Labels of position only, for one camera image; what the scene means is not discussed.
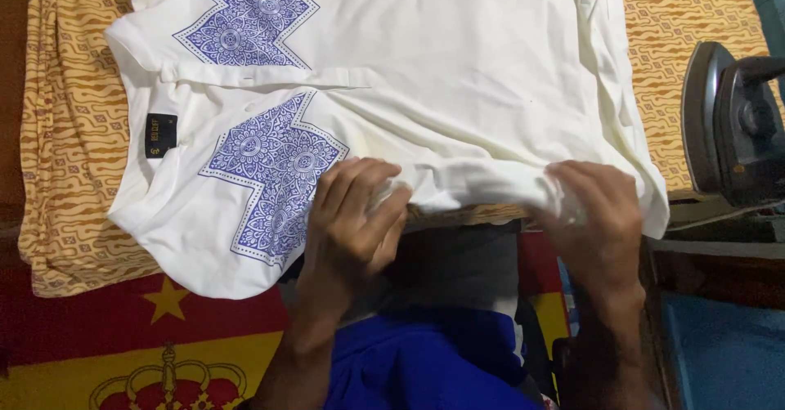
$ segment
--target clothes iron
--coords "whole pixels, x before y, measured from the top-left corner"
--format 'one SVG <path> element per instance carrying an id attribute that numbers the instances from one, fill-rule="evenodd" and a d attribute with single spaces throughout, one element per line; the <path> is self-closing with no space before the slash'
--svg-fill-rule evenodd
<path id="1" fill-rule="evenodd" d="M 696 192 L 733 206 L 785 199 L 785 131 L 769 80 L 785 58 L 736 60 L 721 43 L 698 43 L 682 89 L 682 140 Z"/>

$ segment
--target hand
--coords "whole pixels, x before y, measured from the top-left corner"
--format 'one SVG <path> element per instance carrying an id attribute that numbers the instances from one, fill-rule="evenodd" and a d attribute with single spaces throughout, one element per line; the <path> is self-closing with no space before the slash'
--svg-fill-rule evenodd
<path id="1" fill-rule="evenodd" d="M 583 224 L 567 224 L 532 209 L 571 277 L 600 315 L 631 305 L 639 313 L 645 292 L 638 279 L 642 219 L 635 179 L 613 166 L 572 160 L 545 172 L 570 188 L 586 213 Z"/>
<path id="2" fill-rule="evenodd" d="M 309 217 L 298 297 L 332 319 L 395 257 L 411 189 L 397 188 L 372 213 L 371 198 L 400 166 L 349 159 L 319 178 Z"/>

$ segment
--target blue cloth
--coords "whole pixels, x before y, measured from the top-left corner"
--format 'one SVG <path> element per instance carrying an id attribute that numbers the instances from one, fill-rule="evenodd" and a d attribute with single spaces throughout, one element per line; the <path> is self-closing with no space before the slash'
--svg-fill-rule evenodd
<path id="1" fill-rule="evenodd" d="M 408 309 L 335 335 L 324 408 L 537 408 L 517 387 L 513 320 L 474 309 Z"/>

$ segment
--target crown emblem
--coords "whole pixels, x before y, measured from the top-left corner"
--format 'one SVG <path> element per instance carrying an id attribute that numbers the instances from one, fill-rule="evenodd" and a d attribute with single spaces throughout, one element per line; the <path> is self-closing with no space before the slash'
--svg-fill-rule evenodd
<path id="1" fill-rule="evenodd" d="M 161 358 L 104 381 L 90 394 L 90 410 L 231 410 L 245 399 L 246 375 L 236 365 L 174 362 L 172 344 Z"/>

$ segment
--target white shirt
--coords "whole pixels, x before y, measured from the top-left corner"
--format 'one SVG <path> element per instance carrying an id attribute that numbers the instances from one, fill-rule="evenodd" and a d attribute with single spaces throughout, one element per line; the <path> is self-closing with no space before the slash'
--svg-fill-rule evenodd
<path id="1" fill-rule="evenodd" d="M 622 0 L 132 1 L 107 30 L 131 131 L 109 217 L 197 294 L 270 288 L 316 179 L 354 155 L 400 164 L 426 212 L 559 211 L 547 164 L 611 164 L 664 233 Z M 148 113 L 178 116 L 163 159 L 144 155 Z"/>

